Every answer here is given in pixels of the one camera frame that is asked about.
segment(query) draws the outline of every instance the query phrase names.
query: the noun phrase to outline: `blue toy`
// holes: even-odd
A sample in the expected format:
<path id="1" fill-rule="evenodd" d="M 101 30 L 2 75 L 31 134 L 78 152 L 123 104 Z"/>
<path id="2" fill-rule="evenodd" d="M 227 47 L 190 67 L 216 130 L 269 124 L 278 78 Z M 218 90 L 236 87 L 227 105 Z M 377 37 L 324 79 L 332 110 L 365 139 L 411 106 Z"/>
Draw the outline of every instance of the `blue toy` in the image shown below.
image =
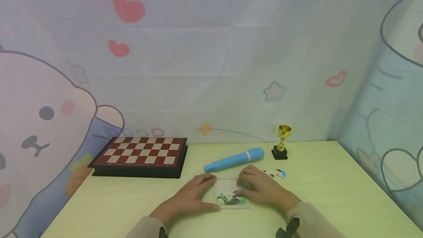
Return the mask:
<path id="1" fill-rule="evenodd" d="M 228 167 L 240 165 L 242 163 L 259 160 L 262 157 L 264 157 L 263 149 L 261 147 L 256 147 L 249 149 L 247 152 L 213 162 L 205 166 L 204 172 L 211 173 L 213 171 L 219 171 Z"/>

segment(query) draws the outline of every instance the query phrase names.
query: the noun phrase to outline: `cartoon backdrop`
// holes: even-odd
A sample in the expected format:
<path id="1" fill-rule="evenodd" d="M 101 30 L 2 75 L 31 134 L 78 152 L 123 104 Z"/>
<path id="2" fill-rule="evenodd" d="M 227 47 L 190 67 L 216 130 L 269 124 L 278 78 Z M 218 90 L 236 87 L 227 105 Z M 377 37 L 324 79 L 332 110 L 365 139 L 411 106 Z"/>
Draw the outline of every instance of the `cartoon backdrop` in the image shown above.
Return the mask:
<path id="1" fill-rule="evenodd" d="M 423 230 L 423 0 L 396 0 L 339 142 Z"/>

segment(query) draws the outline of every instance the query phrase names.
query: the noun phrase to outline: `sleeve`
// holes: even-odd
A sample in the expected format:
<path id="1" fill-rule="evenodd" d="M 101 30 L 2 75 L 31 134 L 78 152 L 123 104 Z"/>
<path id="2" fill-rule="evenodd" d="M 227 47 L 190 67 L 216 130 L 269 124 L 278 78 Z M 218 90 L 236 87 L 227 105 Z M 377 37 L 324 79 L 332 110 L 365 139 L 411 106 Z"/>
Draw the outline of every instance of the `sleeve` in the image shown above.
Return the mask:
<path id="1" fill-rule="evenodd" d="M 159 219 L 143 217 L 125 238 L 168 238 L 167 229 Z"/>
<path id="2" fill-rule="evenodd" d="M 287 232 L 296 232 L 300 238 L 345 238 L 331 223 L 310 203 L 299 202 L 290 210 Z"/>

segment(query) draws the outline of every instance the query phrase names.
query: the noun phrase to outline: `bear eye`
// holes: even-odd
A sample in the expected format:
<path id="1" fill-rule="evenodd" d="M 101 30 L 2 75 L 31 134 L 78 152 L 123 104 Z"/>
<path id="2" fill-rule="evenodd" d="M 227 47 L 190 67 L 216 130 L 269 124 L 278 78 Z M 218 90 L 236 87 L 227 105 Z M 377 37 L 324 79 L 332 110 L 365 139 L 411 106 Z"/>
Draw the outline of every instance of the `bear eye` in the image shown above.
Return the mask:
<path id="1" fill-rule="evenodd" d="M 6 158 L 0 153 L 0 170 L 6 167 Z"/>
<path id="2" fill-rule="evenodd" d="M 51 120 L 54 117 L 54 110 L 50 107 L 42 107 L 40 108 L 40 111 L 38 112 L 38 115 L 40 115 L 40 118 L 44 120 Z"/>
<path id="3" fill-rule="evenodd" d="M 423 43 L 423 23 L 420 25 L 419 30 L 417 31 L 417 37 Z"/>

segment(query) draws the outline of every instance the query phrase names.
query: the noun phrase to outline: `black trophy base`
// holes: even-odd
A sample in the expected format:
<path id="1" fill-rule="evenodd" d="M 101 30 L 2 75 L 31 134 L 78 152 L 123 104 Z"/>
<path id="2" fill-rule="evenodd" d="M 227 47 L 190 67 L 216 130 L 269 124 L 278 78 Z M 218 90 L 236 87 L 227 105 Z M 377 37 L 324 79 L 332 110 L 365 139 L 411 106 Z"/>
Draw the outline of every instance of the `black trophy base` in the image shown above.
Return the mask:
<path id="1" fill-rule="evenodd" d="M 288 155 L 287 155 L 288 152 L 286 151 L 286 148 L 285 148 L 285 151 L 281 152 L 281 151 L 278 150 L 277 145 L 273 146 L 272 154 L 273 154 L 273 158 L 275 160 L 287 160 L 288 159 Z"/>

